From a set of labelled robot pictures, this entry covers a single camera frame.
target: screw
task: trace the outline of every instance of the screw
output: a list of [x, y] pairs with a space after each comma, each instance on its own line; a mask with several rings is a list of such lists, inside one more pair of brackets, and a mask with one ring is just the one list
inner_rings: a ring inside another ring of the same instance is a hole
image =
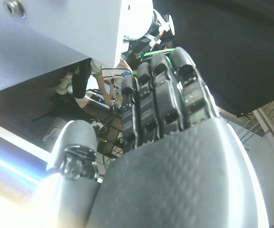
[[24, 16], [24, 9], [19, 1], [5, 0], [3, 5], [4, 5], [6, 12], [10, 16], [13, 16], [13, 17], [15, 17], [15, 16], [23, 17]]

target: person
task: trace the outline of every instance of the person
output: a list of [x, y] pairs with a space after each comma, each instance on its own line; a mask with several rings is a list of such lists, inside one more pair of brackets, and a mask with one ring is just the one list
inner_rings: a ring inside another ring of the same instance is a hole
[[[92, 60], [91, 72], [97, 80], [104, 102], [109, 106], [112, 105], [112, 99], [116, 99], [114, 87], [121, 88], [122, 79], [124, 78], [125, 73], [133, 74], [131, 67], [123, 58], [120, 59], [116, 68], [110, 68], [96, 60]], [[110, 86], [109, 94], [105, 89], [105, 83]]]

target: black pants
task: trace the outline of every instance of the black pants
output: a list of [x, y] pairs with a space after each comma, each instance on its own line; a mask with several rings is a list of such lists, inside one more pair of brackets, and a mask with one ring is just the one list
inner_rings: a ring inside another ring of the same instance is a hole
[[66, 71], [75, 72], [79, 67], [79, 75], [74, 74], [72, 77], [72, 90], [76, 98], [83, 98], [86, 93], [86, 86], [91, 74], [90, 67], [91, 58], [84, 59], [80, 62], [66, 66]]

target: white edge strip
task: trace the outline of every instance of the white edge strip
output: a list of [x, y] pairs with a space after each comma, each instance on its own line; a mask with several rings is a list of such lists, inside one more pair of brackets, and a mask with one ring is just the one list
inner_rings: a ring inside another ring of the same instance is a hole
[[25, 139], [18, 137], [14, 133], [11, 133], [1, 126], [0, 138], [10, 142], [13, 145], [16, 145], [17, 147], [20, 147], [21, 149], [25, 150], [26, 152], [32, 154], [37, 158], [40, 158], [45, 162], [48, 162], [50, 160], [50, 153], [48, 151], [43, 150], [42, 148], [39, 148], [38, 146], [26, 141]]
[[269, 222], [268, 222], [268, 216], [267, 216], [267, 210], [266, 210], [266, 206], [265, 206], [265, 201], [263, 198], [263, 194], [262, 194], [262, 190], [260, 187], [260, 183], [258, 181], [258, 178], [256, 176], [256, 173], [254, 171], [253, 165], [249, 159], [249, 156], [246, 152], [246, 150], [244, 149], [240, 139], [238, 138], [238, 136], [236, 135], [234, 129], [232, 128], [232, 126], [230, 124], [227, 124], [231, 133], [233, 134], [241, 152], [243, 155], [243, 158], [246, 162], [249, 174], [250, 174], [250, 178], [251, 178], [251, 182], [253, 185], [253, 189], [254, 189], [254, 195], [255, 195], [255, 201], [256, 201], [256, 207], [257, 207], [257, 221], [258, 221], [258, 227], [259, 228], [269, 228]]

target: person's hand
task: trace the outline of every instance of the person's hand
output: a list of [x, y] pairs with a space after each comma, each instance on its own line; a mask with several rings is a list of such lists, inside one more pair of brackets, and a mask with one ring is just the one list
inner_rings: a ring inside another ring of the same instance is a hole
[[106, 103], [108, 106], [112, 106], [112, 100], [108, 94], [103, 95], [104, 103]]

